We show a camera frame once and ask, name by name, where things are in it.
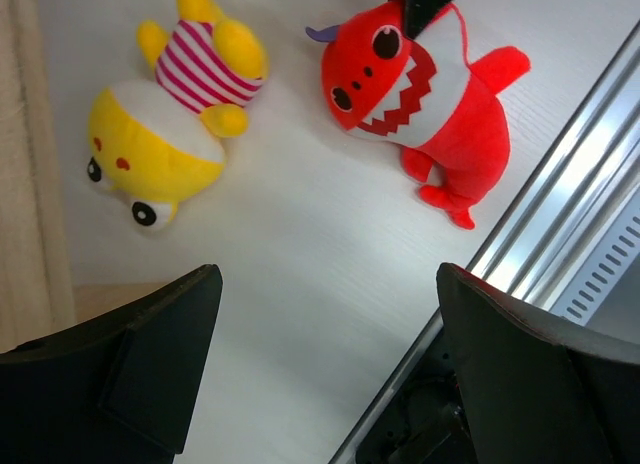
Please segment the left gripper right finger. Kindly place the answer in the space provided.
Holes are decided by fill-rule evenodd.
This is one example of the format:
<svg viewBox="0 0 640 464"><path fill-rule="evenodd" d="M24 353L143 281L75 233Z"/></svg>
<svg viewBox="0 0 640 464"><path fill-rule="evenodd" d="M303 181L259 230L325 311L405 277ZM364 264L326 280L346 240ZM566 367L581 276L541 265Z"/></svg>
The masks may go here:
<svg viewBox="0 0 640 464"><path fill-rule="evenodd" d="M437 292L481 463L636 463L639 347L443 263Z"/></svg>

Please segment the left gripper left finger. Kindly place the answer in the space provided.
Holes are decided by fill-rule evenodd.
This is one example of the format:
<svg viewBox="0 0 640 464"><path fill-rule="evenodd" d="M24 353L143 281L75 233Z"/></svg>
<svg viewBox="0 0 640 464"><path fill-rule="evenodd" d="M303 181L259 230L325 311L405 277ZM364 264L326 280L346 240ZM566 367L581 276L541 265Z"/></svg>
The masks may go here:
<svg viewBox="0 0 640 464"><path fill-rule="evenodd" d="M222 294L216 265L1 355L4 463L171 463Z"/></svg>

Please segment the yellow striped plush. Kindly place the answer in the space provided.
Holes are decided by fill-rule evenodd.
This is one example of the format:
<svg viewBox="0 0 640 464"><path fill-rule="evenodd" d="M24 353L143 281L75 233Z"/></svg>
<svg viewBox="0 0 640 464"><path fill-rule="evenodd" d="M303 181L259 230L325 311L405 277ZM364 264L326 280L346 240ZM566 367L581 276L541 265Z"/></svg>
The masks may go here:
<svg viewBox="0 0 640 464"><path fill-rule="evenodd" d="M269 75L265 47L215 0L176 0L172 29L139 24L152 75L104 88L92 103L88 179L128 200L140 229L161 229L226 164L223 140L244 134Z"/></svg>

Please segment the red shark plush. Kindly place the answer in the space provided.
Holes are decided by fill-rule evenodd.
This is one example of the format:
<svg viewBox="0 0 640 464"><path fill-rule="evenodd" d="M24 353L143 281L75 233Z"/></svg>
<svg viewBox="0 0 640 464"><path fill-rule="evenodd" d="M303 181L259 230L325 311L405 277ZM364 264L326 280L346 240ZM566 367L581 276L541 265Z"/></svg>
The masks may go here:
<svg viewBox="0 0 640 464"><path fill-rule="evenodd" d="M447 4L419 34L404 29L404 3L390 0L307 36L325 48L323 95L355 137L400 149L426 204L471 230L472 208L501 179L511 141L499 95L531 69L514 46L473 60L459 8Z"/></svg>

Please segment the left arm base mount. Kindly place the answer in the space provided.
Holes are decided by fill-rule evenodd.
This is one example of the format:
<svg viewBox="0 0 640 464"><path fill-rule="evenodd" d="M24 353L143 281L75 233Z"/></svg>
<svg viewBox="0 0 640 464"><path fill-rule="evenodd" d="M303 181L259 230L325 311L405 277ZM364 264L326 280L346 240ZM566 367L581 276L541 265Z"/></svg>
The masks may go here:
<svg viewBox="0 0 640 464"><path fill-rule="evenodd" d="M430 318L331 461L478 461L439 312Z"/></svg>

